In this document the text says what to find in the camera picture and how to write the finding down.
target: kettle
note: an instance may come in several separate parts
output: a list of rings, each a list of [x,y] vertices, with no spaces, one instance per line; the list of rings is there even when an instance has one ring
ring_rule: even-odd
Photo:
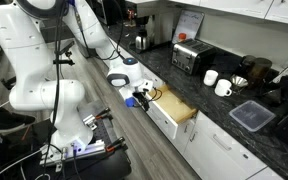
[[[138,32],[138,35],[135,38],[136,52],[140,53],[140,52],[148,49],[149,46],[150,46],[150,40],[147,36],[146,29],[140,29]]]

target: open drawer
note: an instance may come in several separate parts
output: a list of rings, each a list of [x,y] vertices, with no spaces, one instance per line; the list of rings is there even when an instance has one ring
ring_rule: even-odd
[[[181,99],[175,96],[167,85],[158,88],[162,92],[152,90],[146,94],[147,99],[155,99],[150,101],[150,109],[148,115],[151,116],[157,126],[171,139],[175,139],[178,125],[194,116],[197,109],[189,107]]]

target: dark granite countertop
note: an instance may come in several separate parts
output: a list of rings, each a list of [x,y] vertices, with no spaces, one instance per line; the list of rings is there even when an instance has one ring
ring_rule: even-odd
[[[111,39],[117,42],[120,24],[109,28],[104,26],[104,30]],[[275,125],[282,118],[283,107],[273,108],[261,103],[251,90],[243,90],[240,95],[219,97],[215,95],[214,87],[203,84],[200,76],[187,75],[171,64],[171,46],[161,46],[141,54],[133,51],[129,48],[129,43],[135,40],[136,35],[136,28],[124,27],[120,46],[164,80],[184,101],[206,114],[281,177],[288,179],[288,146],[277,139],[273,133]],[[220,72],[223,72],[220,73],[219,78],[228,79],[229,76],[225,71],[235,69],[240,58],[227,52],[218,56],[218,67],[221,67]],[[275,119],[255,133],[249,132],[229,116],[232,109],[248,100],[254,100],[276,114]]]

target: robotic arm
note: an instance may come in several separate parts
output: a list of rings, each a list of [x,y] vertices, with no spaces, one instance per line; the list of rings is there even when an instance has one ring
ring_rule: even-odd
[[[53,66],[54,55],[47,48],[39,26],[42,19],[57,17],[62,3],[67,3],[67,13],[63,21],[81,44],[86,43],[89,48],[95,48],[102,59],[110,57],[112,52],[114,55],[111,57],[118,56],[85,0],[14,0],[12,4],[1,5],[0,45],[17,78],[9,97],[14,109],[53,109],[56,81],[45,81],[44,76]],[[152,82],[143,79],[139,63],[131,58],[118,57],[112,60],[107,80],[113,86],[126,85],[126,101],[132,98],[132,92],[152,89]],[[60,80],[59,106],[55,121],[57,131],[51,139],[51,144],[60,149],[70,148],[73,143],[81,149],[80,153],[83,153],[92,140],[92,130],[84,125],[77,112],[77,105],[84,98],[84,94],[85,90],[80,82]]]

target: small cup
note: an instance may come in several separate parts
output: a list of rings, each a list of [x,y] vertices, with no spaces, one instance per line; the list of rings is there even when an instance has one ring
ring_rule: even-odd
[[[232,94],[232,90],[230,89],[232,83],[226,79],[220,79],[215,88],[215,94],[218,96],[230,96]]]
[[[204,77],[204,84],[206,86],[213,86],[213,84],[216,81],[216,78],[218,76],[218,73],[213,70],[206,71],[205,77]]]

